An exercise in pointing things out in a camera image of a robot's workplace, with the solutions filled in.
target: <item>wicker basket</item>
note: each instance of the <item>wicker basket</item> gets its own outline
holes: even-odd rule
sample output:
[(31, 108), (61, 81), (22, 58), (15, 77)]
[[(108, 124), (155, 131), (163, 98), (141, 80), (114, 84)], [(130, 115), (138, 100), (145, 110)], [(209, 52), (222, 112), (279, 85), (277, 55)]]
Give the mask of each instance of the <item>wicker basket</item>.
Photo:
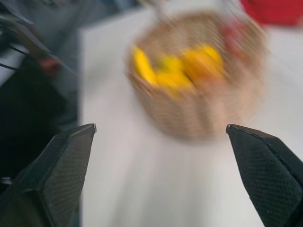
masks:
[(224, 49), (219, 33), (220, 17), (214, 12), (185, 14), (158, 22), (135, 42), (153, 66), (163, 53), (180, 56), (184, 48), (207, 42), (221, 52), (227, 83), (209, 90), (180, 91), (174, 99), (152, 87), (134, 70), (131, 54), (127, 75), (136, 96), (153, 123), (165, 132), (186, 138), (205, 139), (225, 132), (229, 123), (243, 124), (262, 100), (265, 91), (266, 44), (263, 30), (252, 20), (244, 26), (246, 61), (233, 59)]

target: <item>red object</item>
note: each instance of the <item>red object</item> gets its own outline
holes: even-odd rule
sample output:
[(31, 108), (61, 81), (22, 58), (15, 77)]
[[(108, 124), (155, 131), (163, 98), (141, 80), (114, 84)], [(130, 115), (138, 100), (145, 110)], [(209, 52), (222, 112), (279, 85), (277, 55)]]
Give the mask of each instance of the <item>red object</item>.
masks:
[(40, 65), (44, 72), (52, 79), (57, 75), (61, 66), (59, 61), (51, 57), (41, 60)]
[(303, 20), (303, 0), (241, 0), (246, 13), (261, 24), (295, 26)]

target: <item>woven basket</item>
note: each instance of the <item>woven basket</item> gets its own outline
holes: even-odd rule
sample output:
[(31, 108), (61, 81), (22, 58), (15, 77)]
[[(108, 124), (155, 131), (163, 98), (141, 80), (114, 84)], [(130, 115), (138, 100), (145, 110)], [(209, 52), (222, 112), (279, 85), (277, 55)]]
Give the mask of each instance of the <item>woven basket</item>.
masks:
[(185, 14), (166, 22), (159, 21), (135, 42), (154, 67), (163, 53), (180, 56), (184, 48), (203, 42), (221, 53), (228, 82), (209, 89), (180, 91), (179, 99), (143, 80), (135, 72), (132, 52), (129, 53), (127, 75), (136, 96), (151, 121), (169, 134), (184, 139), (205, 139), (222, 134), (229, 123), (243, 124), (262, 100), (266, 66), (263, 30), (250, 19), (245, 22), (246, 61), (240, 61), (224, 49), (220, 24), (220, 17), (214, 12)]

